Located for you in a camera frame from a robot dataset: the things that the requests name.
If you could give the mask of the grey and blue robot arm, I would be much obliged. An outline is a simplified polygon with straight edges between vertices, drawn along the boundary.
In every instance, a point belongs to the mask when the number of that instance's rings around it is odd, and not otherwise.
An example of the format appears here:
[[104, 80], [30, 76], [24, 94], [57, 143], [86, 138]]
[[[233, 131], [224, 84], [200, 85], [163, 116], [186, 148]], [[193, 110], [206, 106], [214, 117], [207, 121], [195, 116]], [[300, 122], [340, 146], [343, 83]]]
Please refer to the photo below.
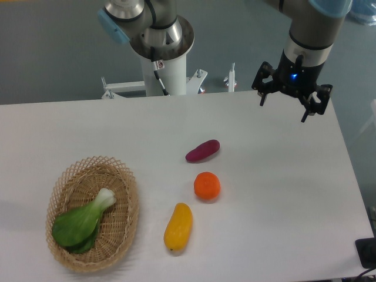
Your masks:
[[[304, 106], [304, 116], [322, 115], [332, 86], [317, 79], [333, 47], [351, 1], [270, 1], [291, 19], [278, 67], [263, 62], [252, 83], [265, 101], [281, 92]], [[144, 77], [150, 96], [186, 93], [185, 72], [162, 72], [169, 61], [184, 58], [193, 46], [190, 23], [177, 14], [175, 1], [106, 1], [98, 11], [103, 29], [118, 43], [129, 43], [146, 61]]]

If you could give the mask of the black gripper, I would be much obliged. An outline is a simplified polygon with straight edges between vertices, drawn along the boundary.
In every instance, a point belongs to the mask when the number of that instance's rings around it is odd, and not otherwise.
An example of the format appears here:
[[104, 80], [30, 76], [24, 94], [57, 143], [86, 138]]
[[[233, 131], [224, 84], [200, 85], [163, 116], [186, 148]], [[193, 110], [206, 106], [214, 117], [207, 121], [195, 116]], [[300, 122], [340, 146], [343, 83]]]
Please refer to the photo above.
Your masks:
[[331, 84], [317, 85], [317, 79], [324, 63], [315, 66], [304, 66], [304, 56], [298, 55], [294, 61], [283, 51], [276, 70], [266, 61], [259, 67], [251, 85], [256, 90], [263, 106], [267, 95], [281, 92], [294, 98], [300, 96], [305, 108], [301, 122], [309, 116], [323, 115], [331, 97]]

